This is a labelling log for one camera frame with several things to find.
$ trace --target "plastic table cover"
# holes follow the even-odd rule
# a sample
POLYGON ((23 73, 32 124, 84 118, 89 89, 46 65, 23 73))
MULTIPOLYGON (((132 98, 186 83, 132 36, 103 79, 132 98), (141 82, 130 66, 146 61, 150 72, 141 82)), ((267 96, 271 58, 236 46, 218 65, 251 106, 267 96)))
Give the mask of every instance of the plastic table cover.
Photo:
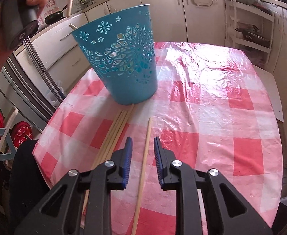
MULTIPOLYGON (((112 191, 113 234, 130 234, 149 117, 153 117, 137 235, 174 234, 175 191, 158 183, 153 139, 191 167, 216 168, 269 226, 282 187, 282 147, 265 87, 245 54, 185 42, 157 42, 158 90, 135 105, 115 149, 133 139, 130 177, 112 191)), ((33 155, 52 187, 70 169, 90 170, 120 109, 93 69, 77 83, 44 129, 33 155)))

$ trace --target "cutout flower pattern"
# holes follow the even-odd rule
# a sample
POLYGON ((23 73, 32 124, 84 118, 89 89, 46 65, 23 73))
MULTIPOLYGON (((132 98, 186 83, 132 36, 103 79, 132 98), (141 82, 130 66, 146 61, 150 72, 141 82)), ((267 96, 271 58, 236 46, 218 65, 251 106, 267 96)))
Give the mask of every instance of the cutout flower pattern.
POLYGON ((87 41, 89 34, 83 31, 79 31, 79 34, 76 35, 76 37, 82 39, 83 41, 87 41))
POLYGON ((109 22, 104 23, 104 21, 101 21, 101 25, 98 25, 99 28, 96 30, 96 32, 100 31, 100 33, 104 32, 104 34, 107 34, 107 32, 111 30, 111 26, 112 24, 109 24, 109 22))

